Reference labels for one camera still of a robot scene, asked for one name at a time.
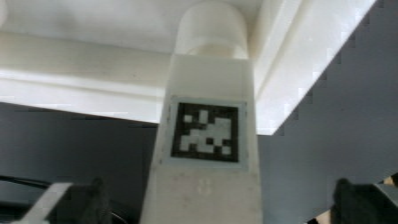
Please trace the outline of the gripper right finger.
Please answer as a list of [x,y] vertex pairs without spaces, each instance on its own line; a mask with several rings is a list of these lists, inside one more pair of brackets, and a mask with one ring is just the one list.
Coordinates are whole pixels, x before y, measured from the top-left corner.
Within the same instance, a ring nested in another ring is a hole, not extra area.
[[336,182],[331,224],[398,224],[398,187]]

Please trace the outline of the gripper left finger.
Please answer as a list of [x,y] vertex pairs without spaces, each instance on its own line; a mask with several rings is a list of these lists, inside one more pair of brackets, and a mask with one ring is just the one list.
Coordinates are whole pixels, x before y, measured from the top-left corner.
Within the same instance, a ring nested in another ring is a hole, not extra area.
[[105,183],[54,183],[24,215],[9,224],[112,224]]

